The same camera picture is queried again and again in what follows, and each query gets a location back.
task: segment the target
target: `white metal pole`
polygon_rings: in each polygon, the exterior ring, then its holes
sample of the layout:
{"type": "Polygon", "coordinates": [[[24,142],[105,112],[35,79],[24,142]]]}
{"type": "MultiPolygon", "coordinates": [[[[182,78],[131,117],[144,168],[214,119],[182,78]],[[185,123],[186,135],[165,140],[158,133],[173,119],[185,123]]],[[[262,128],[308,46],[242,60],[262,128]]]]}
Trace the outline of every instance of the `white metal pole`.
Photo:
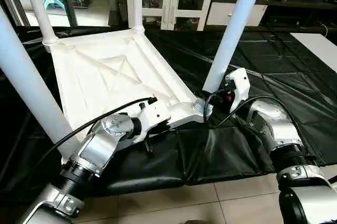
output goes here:
{"type": "Polygon", "coordinates": [[[136,32],[144,32],[142,9],[143,0],[133,0],[134,26],[132,30],[136,32]]]}
{"type": "Polygon", "coordinates": [[[233,15],[222,37],[215,59],[203,86],[204,91],[213,93],[218,90],[240,40],[243,29],[256,0],[237,0],[233,15]]]}
{"type": "Polygon", "coordinates": [[[32,3],[36,19],[43,35],[43,44],[48,46],[49,44],[57,42],[58,38],[55,36],[47,12],[44,9],[43,0],[30,1],[32,3]]]}
{"type": "MultiPolygon", "coordinates": [[[[0,67],[49,138],[56,143],[72,131],[0,7],[0,67]]],[[[68,158],[80,142],[73,137],[58,149],[68,158]]]]}

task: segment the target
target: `screw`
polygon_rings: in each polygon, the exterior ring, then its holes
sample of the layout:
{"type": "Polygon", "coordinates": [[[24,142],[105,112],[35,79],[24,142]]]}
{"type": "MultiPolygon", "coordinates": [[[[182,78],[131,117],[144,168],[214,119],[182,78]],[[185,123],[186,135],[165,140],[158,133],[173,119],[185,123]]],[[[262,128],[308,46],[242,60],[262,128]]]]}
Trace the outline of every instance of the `screw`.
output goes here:
{"type": "Polygon", "coordinates": [[[66,207],[65,207],[65,210],[66,210],[67,212],[70,212],[70,211],[72,210],[72,208],[71,208],[70,206],[66,206],[66,207]]]}

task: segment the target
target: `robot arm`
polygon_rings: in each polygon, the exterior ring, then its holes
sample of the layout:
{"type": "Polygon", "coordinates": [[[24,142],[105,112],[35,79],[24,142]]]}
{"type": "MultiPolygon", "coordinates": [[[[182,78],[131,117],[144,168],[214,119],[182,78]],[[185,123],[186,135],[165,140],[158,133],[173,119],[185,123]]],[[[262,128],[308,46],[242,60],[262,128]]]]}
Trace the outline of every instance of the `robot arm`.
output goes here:
{"type": "Polygon", "coordinates": [[[284,223],[336,223],[337,191],[306,152],[289,115],[270,100],[255,101],[247,110],[243,117],[277,172],[284,223]]]}
{"type": "Polygon", "coordinates": [[[165,102],[140,104],[137,117],[114,114],[98,121],[81,146],[27,210],[20,223],[71,223],[84,206],[94,177],[100,177],[115,152],[144,141],[149,130],[170,119],[165,102]]]}

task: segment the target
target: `black fabric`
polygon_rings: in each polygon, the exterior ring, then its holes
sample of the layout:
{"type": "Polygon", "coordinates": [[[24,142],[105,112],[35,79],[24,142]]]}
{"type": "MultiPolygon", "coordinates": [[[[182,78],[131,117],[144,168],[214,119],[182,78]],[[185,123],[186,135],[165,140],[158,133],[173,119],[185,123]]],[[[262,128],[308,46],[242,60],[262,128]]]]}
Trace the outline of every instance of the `black fabric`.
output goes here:
{"type": "MultiPolygon", "coordinates": [[[[55,28],[59,37],[113,31],[106,27],[55,28]]],[[[18,28],[40,74],[59,104],[52,59],[41,44],[38,29],[18,28]]],[[[158,49],[190,90],[203,96],[201,88],[219,46],[222,32],[171,32],[146,30],[158,49]]],[[[281,99],[298,122],[303,141],[319,165],[337,163],[337,74],[287,33],[244,33],[228,72],[245,67],[250,97],[273,95],[281,99]]],[[[35,118],[14,88],[1,75],[3,145],[0,155],[0,202],[17,202],[19,190],[40,156],[51,146],[35,118]]],[[[225,116],[214,108],[211,122],[225,116]]],[[[150,155],[142,144],[115,154],[93,196],[196,185],[258,176],[273,172],[261,140],[235,120],[208,130],[189,123],[150,139],[150,155]]],[[[59,172],[55,152],[37,171],[26,201],[59,172]]]]}

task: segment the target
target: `tile floor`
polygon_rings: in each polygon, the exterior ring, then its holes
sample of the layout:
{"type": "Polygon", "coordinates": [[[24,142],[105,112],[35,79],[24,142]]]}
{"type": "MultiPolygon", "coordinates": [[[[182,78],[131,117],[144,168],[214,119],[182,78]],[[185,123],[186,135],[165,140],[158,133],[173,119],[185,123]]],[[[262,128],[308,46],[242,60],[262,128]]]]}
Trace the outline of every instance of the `tile floor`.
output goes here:
{"type": "MultiPolygon", "coordinates": [[[[337,165],[323,167],[327,178],[337,165]]],[[[214,184],[89,199],[74,223],[210,224],[283,223],[275,174],[214,184]]]]}

